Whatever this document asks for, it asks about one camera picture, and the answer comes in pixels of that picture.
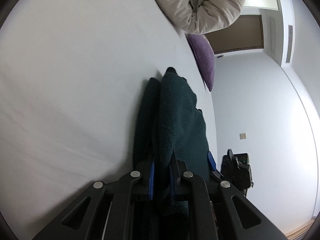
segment mattress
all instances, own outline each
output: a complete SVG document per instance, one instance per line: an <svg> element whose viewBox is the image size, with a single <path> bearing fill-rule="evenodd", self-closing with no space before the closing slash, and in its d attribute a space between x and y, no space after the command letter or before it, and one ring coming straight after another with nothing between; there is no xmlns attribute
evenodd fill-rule
<svg viewBox="0 0 320 240"><path fill-rule="evenodd" d="M197 95L216 158L211 93L154 0L17 3L0 30L0 210L19 239L132 169L144 87L169 66Z"/></svg>

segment light switch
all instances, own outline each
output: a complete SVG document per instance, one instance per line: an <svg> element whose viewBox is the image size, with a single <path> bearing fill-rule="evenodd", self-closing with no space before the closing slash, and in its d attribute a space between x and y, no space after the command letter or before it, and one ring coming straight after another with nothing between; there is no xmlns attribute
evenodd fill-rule
<svg viewBox="0 0 320 240"><path fill-rule="evenodd" d="M247 135L245 133L240 133L240 140L246 139Z"/></svg>

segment dark green towel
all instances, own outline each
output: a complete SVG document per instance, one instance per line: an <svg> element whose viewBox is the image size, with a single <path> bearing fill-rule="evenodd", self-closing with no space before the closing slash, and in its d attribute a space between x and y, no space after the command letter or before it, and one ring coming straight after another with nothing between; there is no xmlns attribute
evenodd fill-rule
<svg viewBox="0 0 320 240"><path fill-rule="evenodd" d="M188 204L169 198L169 163L174 151L188 170L209 180L205 131L196 95L174 68L167 69L161 82L149 80L137 118L133 167L153 151L155 191L153 202L135 208L134 239L189 239Z"/></svg>

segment pillow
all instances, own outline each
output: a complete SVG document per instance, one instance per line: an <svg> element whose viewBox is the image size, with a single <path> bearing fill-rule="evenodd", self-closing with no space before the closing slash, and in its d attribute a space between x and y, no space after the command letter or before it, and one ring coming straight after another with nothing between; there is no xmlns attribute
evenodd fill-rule
<svg viewBox="0 0 320 240"><path fill-rule="evenodd" d="M188 34L187 40L193 55L195 56L202 79L211 92L213 87L215 63L214 52L211 45L204 35Z"/></svg>

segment screw head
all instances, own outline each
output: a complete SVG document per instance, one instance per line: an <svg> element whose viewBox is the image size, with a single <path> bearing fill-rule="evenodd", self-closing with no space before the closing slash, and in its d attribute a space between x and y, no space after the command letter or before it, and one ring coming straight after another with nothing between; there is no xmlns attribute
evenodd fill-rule
<svg viewBox="0 0 320 240"><path fill-rule="evenodd" d="M230 182L223 180L220 182L220 185L221 185L221 187L228 188L228 187L230 187Z"/></svg>
<svg viewBox="0 0 320 240"><path fill-rule="evenodd" d="M138 177L140 177L141 173L140 173L140 171L132 171L132 172L130 173L130 175L131 175L131 177L133 177L133 178L138 178Z"/></svg>
<svg viewBox="0 0 320 240"><path fill-rule="evenodd" d="M185 176L186 178L192 178L193 177L193 173L191 171L185 171L183 173L183 176Z"/></svg>
<svg viewBox="0 0 320 240"><path fill-rule="evenodd" d="M94 188L102 188L103 186L103 182L102 181L96 181L94 184L93 184L93 187Z"/></svg>

